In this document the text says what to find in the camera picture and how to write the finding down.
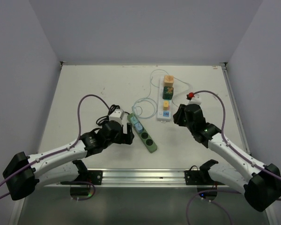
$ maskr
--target yellow plug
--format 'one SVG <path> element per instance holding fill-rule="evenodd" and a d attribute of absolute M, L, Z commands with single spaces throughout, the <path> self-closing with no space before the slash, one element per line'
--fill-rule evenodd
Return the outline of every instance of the yellow plug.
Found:
<path fill-rule="evenodd" d="M 163 110 L 164 111 L 169 110 L 169 101 L 163 101 Z"/>

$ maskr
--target white power strip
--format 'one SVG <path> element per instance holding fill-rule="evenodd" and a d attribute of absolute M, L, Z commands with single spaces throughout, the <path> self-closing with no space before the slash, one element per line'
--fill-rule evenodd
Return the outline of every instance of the white power strip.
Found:
<path fill-rule="evenodd" d="M 172 100 L 164 100 L 163 99 L 163 79 L 164 76 L 160 77 L 159 82 L 159 93 L 158 93 L 158 106 L 157 106 L 157 120 L 161 122 L 169 122 L 172 120 Z M 169 109 L 167 111 L 163 110 L 163 102 L 169 102 Z"/>

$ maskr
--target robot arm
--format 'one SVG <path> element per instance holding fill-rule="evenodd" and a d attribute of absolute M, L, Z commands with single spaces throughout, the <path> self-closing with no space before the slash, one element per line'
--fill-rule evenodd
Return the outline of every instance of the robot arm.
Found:
<path fill-rule="evenodd" d="M 197 104 L 181 104 L 177 113 L 173 115 L 174 123 L 187 127 L 194 139 L 206 148 L 216 152 L 230 165 L 221 165 L 215 160 L 210 160 L 200 166 L 202 180 L 213 180 L 224 183 L 244 194 L 247 202 L 257 211 L 264 211 L 269 205 L 281 196 L 281 181 L 268 175 L 264 171 L 249 164 L 243 158 L 249 159 L 254 165 L 280 176 L 279 169 L 273 165 L 254 159 L 226 138 L 222 131 L 214 124 L 206 122 L 201 107 Z M 230 146 L 234 147 L 240 157 Z"/>
<path fill-rule="evenodd" d="M 10 161 L 3 176 L 8 176 L 36 161 L 22 172 L 13 176 L 6 182 L 11 198 L 22 199 L 30 195 L 35 188 L 62 181 L 87 181 L 89 175 L 84 163 L 79 160 L 98 153 L 112 143 L 132 144 L 134 135 L 132 126 L 127 123 L 127 134 L 123 132 L 122 119 L 124 112 L 115 110 L 109 116 L 109 122 L 102 128 L 96 128 L 91 132 L 80 136 L 77 144 L 70 148 L 76 141 L 58 147 L 45 153 L 26 156 L 24 152 L 16 154 Z"/>

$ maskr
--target power strip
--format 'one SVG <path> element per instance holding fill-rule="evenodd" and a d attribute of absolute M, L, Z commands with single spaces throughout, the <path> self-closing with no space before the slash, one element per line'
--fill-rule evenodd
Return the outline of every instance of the power strip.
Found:
<path fill-rule="evenodd" d="M 131 113 L 127 116 L 127 119 L 132 124 L 134 130 L 136 131 L 136 134 L 140 137 L 141 141 L 144 143 L 148 151 L 150 153 L 155 152 L 157 150 L 157 145 L 148 134 L 146 129 L 143 127 L 143 125 L 140 123 L 138 118 L 133 115 L 133 113 Z"/>
<path fill-rule="evenodd" d="M 172 120 L 172 100 L 164 100 L 163 99 L 163 79 L 164 76 L 160 77 L 159 82 L 159 93 L 158 93 L 158 106 L 157 106 L 157 120 L 161 122 L 169 122 Z M 163 102 L 168 101 L 169 102 L 169 108 L 168 110 L 163 110 Z"/>

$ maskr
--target white tabletop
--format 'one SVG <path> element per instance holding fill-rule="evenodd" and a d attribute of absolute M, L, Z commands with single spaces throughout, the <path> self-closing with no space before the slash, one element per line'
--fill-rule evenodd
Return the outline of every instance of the white tabletop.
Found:
<path fill-rule="evenodd" d="M 212 66 L 64 66 L 50 110 L 44 136 L 38 152 L 45 152 L 73 141 L 77 137 L 77 105 L 87 94 L 101 96 L 107 104 L 120 105 L 131 112 L 131 106 L 149 92 L 149 76 L 155 69 L 164 69 L 170 75 L 190 83 L 194 91 L 211 90 L 217 93 L 226 106 L 225 134 L 243 148 L 237 121 L 232 109 L 228 89 L 221 67 Z M 166 73 L 155 71 L 152 83 L 158 85 L 159 78 Z M 174 94 L 188 89 L 175 80 Z M 157 101 L 158 88 L 152 87 L 151 97 Z M 201 94 L 202 110 L 207 122 L 221 127 L 222 108 L 219 101 L 209 94 Z M 185 95 L 175 99 L 177 105 L 187 103 Z M 148 103 L 141 104 L 144 116 L 152 113 Z M 87 98 L 81 106 L 82 133 L 96 128 L 96 120 L 107 114 L 107 108 L 96 98 Z M 149 153 L 137 135 L 132 145 L 113 144 L 102 153 L 83 159 L 88 168 L 190 168 L 215 159 L 223 158 L 197 143 L 185 127 L 173 122 L 161 123 L 156 116 L 141 120 L 141 123 L 158 146 Z"/>

